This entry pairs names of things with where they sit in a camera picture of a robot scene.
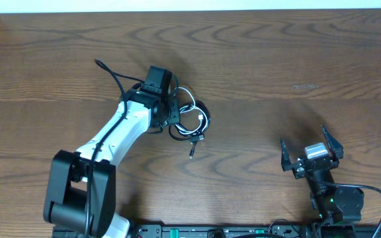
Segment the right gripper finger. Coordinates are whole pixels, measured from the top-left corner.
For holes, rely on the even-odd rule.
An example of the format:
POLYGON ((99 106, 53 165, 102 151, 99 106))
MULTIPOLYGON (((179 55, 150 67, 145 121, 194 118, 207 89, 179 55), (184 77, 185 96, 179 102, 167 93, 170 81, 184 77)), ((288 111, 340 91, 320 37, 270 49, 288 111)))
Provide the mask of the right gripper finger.
POLYGON ((324 125, 321 125, 321 129, 332 156, 336 159, 342 159, 344 154, 343 146, 328 132, 324 125))
POLYGON ((281 167, 283 171, 289 171, 292 168, 292 163, 288 154, 288 150, 286 147, 286 144, 284 140, 280 139, 280 146, 281 146, 281 167))

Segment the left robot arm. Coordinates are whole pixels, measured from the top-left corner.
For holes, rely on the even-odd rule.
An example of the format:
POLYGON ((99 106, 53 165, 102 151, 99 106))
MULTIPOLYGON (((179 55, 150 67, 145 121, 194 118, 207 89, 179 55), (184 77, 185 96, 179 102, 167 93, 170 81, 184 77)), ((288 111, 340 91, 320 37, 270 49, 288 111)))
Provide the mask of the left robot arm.
POLYGON ((127 237, 131 222, 116 213, 116 170, 133 143, 150 128, 179 121, 179 81, 151 66, 144 81, 123 91, 112 118, 74 152, 52 159, 43 219, 82 237, 127 237))

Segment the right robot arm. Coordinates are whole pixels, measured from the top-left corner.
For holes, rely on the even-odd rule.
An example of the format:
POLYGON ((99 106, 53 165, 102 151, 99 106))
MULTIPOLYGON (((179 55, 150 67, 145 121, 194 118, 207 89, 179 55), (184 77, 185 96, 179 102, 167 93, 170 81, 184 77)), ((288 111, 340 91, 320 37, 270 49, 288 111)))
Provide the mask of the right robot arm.
POLYGON ((359 185, 335 182, 331 171, 343 158, 343 146, 325 126, 321 129, 325 143, 305 147, 303 156, 296 162, 290 160, 284 140, 280 141, 282 170, 292 171, 296 179, 306 179, 312 206, 320 217, 319 222, 302 227, 299 234, 301 237, 332 237, 345 233, 356 236, 354 224, 362 218, 364 192, 359 185))

